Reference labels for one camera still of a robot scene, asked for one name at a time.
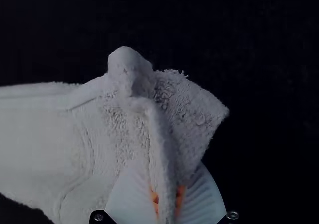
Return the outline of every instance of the terry cloth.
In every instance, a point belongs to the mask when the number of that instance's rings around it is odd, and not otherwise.
[[[55,224],[87,224],[120,172],[142,161],[159,195],[159,223],[173,223],[187,185],[228,109],[178,71],[153,71],[128,47],[83,85],[0,89],[0,192]]]

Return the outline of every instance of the cloth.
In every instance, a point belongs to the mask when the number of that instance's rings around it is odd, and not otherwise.
[[[141,160],[173,223],[187,184],[228,109],[178,71],[153,71],[138,52],[110,54],[108,72],[83,85],[0,89],[0,192],[55,224],[86,224],[104,209],[120,172]]]

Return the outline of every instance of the white towel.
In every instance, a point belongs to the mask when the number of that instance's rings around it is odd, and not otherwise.
[[[0,193],[55,224],[87,224],[130,160],[145,164],[159,222],[173,223],[175,191],[195,172],[228,109],[178,71],[138,52],[110,54],[83,85],[0,89]]]

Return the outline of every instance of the white fabric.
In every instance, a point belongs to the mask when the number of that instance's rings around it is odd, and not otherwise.
[[[153,72],[128,47],[83,85],[1,88],[0,192],[55,224],[86,224],[138,159],[159,194],[159,222],[173,223],[176,185],[188,182],[227,114],[210,92],[177,71]]]

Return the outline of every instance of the towel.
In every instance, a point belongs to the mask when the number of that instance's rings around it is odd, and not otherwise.
[[[139,160],[159,196],[159,223],[172,224],[177,186],[187,185],[227,114],[183,73],[153,71],[129,47],[83,85],[0,88],[0,193],[55,224],[87,224]]]

